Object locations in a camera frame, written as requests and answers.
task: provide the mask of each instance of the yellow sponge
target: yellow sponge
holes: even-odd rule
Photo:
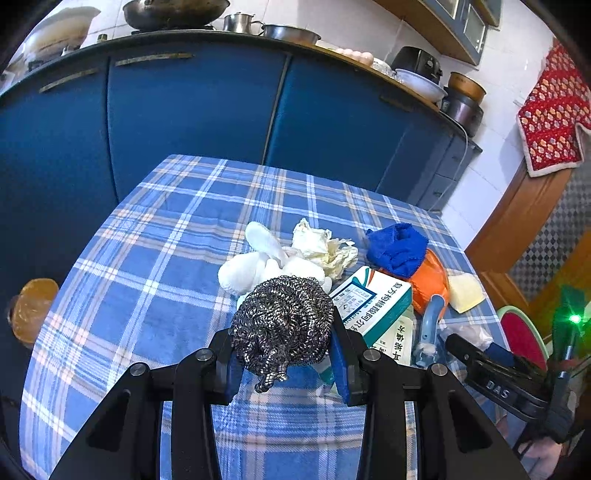
[[[486,297],[478,277],[470,273],[450,275],[448,277],[450,299],[449,304],[458,313],[474,308]]]

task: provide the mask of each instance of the orange object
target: orange object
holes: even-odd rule
[[[379,269],[380,272],[386,273],[393,277],[390,272]],[[427,248],[425,260],[421,266],[408,279],[403,278],[413,286],[413,308],[420,314],[425,313],[425,308],[434,294],[441,295],[445,300],[445,305],[449,304],[449,283],[447,280],[447,273],[443,264],[437,255]]]
[[[33,348],[58,290],[57,283],[52,279],[36,278],[12,299],[8,322],[14,336],[26,347]]]

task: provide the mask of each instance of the egg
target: egg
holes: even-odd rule
[[[363,63],[363,65],[371,67],[374,63],[374,56],[370,52],[364,51],[361,54],[361,63]]]

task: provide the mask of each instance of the cabinet handle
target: cabinet handle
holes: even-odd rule
[[[98,71],[99,71],[99,69],[89,69],[89,70],[82,70],[81,72],[78,72],[78,73],[72,73],[72,75],[68,75],[67,77],[63,77],[62,79],[56,80],[55,82],[48,83],[44,87],[41,87],[39,89],[39,93],[47,92],[48,90],[51,90],[52,88],[55,88],[59,85],[63,85],[64,83],[70,82],[71,80],[76,80],[81,77],[86,77],[87,75],[93,75],[93,74],[97,73]]]
[[[142,57],[134,57],[132,59],[118,60],[115,62],[115,66],[121,67],[123,65],[131,65],[132,63],[140,63],[142,61],[190,58],[193,58],[192,53],[156,53],[154,55],[144,55]]]
[[[401,110],[404,110],[405,112],[412,112],[413,111],[412,107],[406,106],[406,105],[400,103],[399,101],[394,100],[393,98],[388,98],[384,95],[380,95],[379,99],[385,103],[388,103],[389,105],[395,106],[396,108],[400,108]]]

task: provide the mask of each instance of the steel wool scrubber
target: steel wool scrubber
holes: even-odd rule
[[[320,362],[330,342],[333,303],[313,278],[282,275],[257,285],[232,318],[238,360],[259,377],[255,390],[285,381],[289,365]]]

